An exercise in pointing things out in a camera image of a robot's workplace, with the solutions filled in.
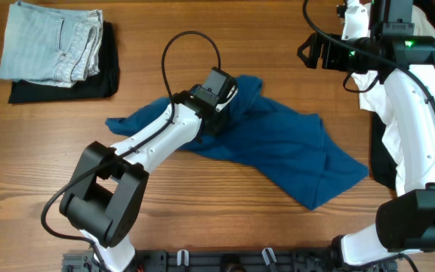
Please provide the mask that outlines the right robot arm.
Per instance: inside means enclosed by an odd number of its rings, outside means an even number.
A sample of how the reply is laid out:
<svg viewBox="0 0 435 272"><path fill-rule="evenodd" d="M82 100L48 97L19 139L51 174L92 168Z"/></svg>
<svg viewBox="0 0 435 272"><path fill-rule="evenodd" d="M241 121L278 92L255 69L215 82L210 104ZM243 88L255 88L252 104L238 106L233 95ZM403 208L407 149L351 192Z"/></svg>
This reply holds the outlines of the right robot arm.
<svg viewBox="0 0 435 272"><path fill-rule="evenodd" d="M418 36L411 1L345 1L344 28L315 28L301 60L348 76L375 72L395 117L403 152L396 198L382 204L374 224L332 240L329 270L365 270L399 258L435 252L435 38Z"/></svg>

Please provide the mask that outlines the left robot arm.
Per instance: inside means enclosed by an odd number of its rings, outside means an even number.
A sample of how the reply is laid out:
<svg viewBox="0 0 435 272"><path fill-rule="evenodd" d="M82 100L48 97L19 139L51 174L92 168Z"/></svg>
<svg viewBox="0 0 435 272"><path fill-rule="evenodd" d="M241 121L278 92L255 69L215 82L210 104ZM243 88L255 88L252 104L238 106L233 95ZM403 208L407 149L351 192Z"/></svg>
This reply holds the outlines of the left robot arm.
<svg viewBox="0 0 435 272"><path fill-rule="evenodd" d="M140 211L150 174L175 150L225 122L224 108L238 93L235 78L214 67L205 83L174 94L164 112L128 139L87 146L63 194L60 213L89 240L94 271L136 271L128 233Z"/></svg>

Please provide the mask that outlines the dark blue t-shirt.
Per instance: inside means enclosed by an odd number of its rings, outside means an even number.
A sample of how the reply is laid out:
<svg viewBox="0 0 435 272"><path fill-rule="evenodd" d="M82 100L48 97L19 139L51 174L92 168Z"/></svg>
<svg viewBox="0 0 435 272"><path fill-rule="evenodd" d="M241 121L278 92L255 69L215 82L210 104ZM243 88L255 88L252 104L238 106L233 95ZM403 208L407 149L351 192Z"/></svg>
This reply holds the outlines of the dark blue t-shirt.
<svg viewBox="0 0 435 272"><path fill-rule="evenodd" d="M204 132L178 150L253 166L310 210L368 174L332 142L317 115L301 115L261 96L257 77L240 76L237 84L224 130L216 136ZM106 125L128 139L159 117L172 97L161 97L128 118L109 118Z"/></svg>

